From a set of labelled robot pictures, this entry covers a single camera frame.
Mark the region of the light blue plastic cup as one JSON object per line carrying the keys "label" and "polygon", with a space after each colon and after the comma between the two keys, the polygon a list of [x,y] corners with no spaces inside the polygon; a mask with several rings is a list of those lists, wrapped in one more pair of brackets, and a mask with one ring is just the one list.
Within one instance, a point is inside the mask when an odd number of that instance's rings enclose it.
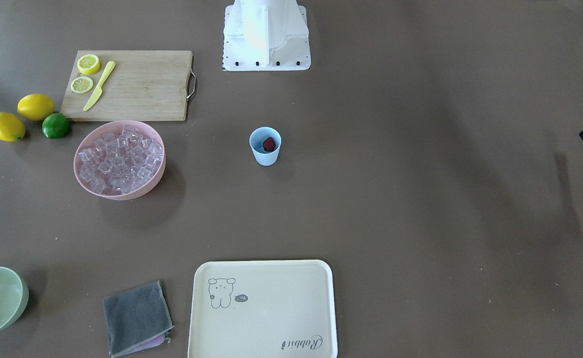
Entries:
{"label": "light blue plastic cup", "polygon": [[[277,149],[274,152],[266,153],[262,149],[262,143],[266,138],[273,137],[277,143]],[[280,150],[282,141],[281,136],[275,129],[271,127],[260,127],[254,130],[250,135],[250,147],[253,152],[253,156],[257,163],[262,166],[273,165],[277,161],[278,152]]]}

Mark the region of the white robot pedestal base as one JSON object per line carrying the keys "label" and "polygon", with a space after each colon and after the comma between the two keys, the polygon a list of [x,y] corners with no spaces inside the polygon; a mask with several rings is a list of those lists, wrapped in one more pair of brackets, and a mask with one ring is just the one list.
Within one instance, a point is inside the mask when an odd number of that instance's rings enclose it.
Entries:
{"label": "white robot pedestal base", "polygon": [[225,7],[225,71],[311,67],[307,10],[295,0],[235,0]]}

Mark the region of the pink bowl of ice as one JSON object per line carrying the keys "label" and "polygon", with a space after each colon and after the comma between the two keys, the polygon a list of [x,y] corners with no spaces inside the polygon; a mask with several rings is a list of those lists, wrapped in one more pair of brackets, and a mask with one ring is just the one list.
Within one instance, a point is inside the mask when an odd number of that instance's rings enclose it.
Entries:
{"label": "pink bowl of ice", "polygon": [[141,197],[158,185],[167,165],[158,132],[139,121],[101,125],[80,143],[75,177],[94,195],[125,201]]}

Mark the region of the yellow plastic knife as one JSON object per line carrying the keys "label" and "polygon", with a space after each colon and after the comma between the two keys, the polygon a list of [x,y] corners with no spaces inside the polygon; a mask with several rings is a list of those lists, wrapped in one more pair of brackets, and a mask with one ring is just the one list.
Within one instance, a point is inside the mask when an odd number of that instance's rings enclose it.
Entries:
{"label": "yellow plastic knife", "polygon": [[102,75],[100,76],[100,79],[98,80],[96,86],[94,86],[94,90],[92,91],[90,98],[87,100],[86,104],[83,106],[83,111],[89,111],[89,109],[91,109],[96,104],[96,102],[98,102],[101,95],[103,94],[103,89],[102,89],[103,84],[105,84],[106,80],[108,79],[108,77],[110,76],[110,74],[112,73],[112,71],[114,70],[115,67],[116,67],[115,61],[107,62],[104,70],[102,71]]}

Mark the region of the lemon half slice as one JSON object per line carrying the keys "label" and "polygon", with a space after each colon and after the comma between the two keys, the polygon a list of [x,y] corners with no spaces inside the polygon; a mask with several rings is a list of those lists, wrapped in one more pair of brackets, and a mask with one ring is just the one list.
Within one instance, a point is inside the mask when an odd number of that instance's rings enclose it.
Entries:
{"label": "lemon half slice", "polygon": [[69,85],[69,88],[73,93],[84,94],[91,91],[94,86],[93,79],[86,76],[80,76],[73,79]]}
{"label": "lemon half slice", "polygon": [[78,58],[76,67],[80,73],[84,75],[92,75],[100,70],[101,62],[97,55],[86,54]]}

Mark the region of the wooden cutting board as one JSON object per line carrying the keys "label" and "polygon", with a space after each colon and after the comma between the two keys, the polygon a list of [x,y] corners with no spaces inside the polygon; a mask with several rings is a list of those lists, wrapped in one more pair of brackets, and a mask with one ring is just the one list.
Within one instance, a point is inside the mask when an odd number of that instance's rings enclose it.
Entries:
{"label": "wooden cutting board", "polygon": [[74,121],[185,121],[196,92],[191,51],[78,50],[76,59],[95,54],[101,68],[89,77],[94,84],[109,61],[115,68],[102,86],[100,99],[84,111],[91,91],[74,93],[70,86],[59,111]]}

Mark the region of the whole yellow lemon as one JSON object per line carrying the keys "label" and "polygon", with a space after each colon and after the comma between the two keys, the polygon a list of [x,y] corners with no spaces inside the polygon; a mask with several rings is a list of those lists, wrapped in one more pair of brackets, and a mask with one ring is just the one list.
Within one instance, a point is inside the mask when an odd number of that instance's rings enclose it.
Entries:
{"label": "whole yellow lemon", "polygon": [[9,112],[0,112],[0,140],[20,141],[26,132],[25,124],[18,116]]}
{"label": "whole yellow lemon", "polygon": [[30,121],[43,121],[55,113],[53,100],[45,94],[33,93],[24,96],[18,102],[18,114]]}

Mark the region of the cream rabbit tray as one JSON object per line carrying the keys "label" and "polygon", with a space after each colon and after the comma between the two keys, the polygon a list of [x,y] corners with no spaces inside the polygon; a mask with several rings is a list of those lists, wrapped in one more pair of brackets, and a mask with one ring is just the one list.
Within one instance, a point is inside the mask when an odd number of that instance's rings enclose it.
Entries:
{"label": "cream rabbit tray", "polygon": [[207,262],[194,274],[189,358],[335,358],[332,268],[319,259]]}

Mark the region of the green lime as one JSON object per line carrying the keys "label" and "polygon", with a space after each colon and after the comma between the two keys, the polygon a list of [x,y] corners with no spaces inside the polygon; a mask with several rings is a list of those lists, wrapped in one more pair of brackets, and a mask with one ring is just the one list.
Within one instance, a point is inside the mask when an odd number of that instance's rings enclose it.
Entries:
{"label": "green lime", "polygon": [[51,113],[44,118],[41,129],[44,136],[49,139],[60,139],[66,136],[70,130],[67,117],[62,113]]}

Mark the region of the red strawberry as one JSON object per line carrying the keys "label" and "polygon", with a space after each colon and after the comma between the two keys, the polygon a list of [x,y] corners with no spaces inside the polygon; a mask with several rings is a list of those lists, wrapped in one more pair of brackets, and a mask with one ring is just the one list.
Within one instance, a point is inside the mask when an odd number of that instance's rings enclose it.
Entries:
{"label": "red strawberry", "polygon": [[274,138],[273,137],[266,138],[266,140],[264,140],[264,142],[262,143],[262,149],[266,153],[274,152],[277,149],[277,143],[274,140]]}

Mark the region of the grey folded cloth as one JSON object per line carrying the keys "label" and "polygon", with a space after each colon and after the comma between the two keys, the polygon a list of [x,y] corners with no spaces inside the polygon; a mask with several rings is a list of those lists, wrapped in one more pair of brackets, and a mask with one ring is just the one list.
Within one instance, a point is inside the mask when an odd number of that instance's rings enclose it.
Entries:
{"label": "grey folded cloth", "polygon": [[108,352],[119,358],[169,341],[174,327],[161,281],[103,299]]}

